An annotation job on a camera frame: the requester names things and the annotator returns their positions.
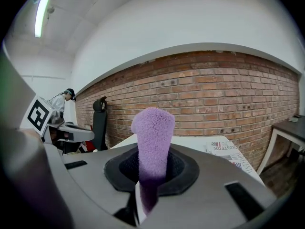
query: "purple fuzzy sock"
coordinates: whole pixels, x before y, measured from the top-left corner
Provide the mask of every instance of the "purple fuzzy sock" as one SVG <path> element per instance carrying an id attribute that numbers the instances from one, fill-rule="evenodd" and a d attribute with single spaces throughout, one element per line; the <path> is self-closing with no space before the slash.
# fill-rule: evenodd
<path id="1" fill-rule="evenodd" d="M 168 150 L 175 117 L 158 108 L 147 108 L 132 121 L 138 137 L 140 193 L 144 212 L 157 202 L 157 188 L 165 182 Z"/>

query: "black cap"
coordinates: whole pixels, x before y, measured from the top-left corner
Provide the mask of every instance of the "black cap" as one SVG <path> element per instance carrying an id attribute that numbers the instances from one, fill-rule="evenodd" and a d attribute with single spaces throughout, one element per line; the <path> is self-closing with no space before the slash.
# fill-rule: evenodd
<path id="1" fill-rule="evenodd" d="M 72 100 L 76 100 L 76 99 L 75 99 L 75 93 L 74 93 L 74 90 L 73 90 L 72 88 L 68 88 L 68 89 L 66 90 L 66 92 L 69 93 L 69 94 L 71 94 Z"/>

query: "black office chair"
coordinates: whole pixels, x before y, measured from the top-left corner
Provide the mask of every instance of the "black office chair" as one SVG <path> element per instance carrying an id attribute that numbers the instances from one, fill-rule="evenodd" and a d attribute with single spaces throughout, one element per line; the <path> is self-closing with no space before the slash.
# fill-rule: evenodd
<path id="1" fill-rule="evenodd" d="M 91 141 L 94 147 L 101 151 L 107 150 L 105 143 L 106 126 L 107 126 L 107 97 L 102 97 L 93 103 L 93 128 L 94 139 Z"/>

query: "person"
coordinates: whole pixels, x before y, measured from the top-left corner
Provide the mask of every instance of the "person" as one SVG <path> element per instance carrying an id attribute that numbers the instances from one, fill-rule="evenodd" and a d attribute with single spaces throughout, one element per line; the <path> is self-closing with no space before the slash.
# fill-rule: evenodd
<path id="1" fill-rule="evenodd" d="M 74 90 L 68 88 L 63 93 L 58 94 L 54 98 L 50 99 L 48 102 L 57 110 L 64 112 L 65 110 L 65 101 L 75 100 Z"/>

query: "ceiling light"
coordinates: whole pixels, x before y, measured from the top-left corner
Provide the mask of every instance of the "ceiling light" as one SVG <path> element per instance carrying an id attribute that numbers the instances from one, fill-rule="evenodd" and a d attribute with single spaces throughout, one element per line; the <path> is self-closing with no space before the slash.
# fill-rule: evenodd
<path id="1" fill-rule="evenodd" d="M 49 0 L 40 0 L 39 2 L 35 21 L 35 37 L 41 37 L 42 22 L 48 1 Z"/>

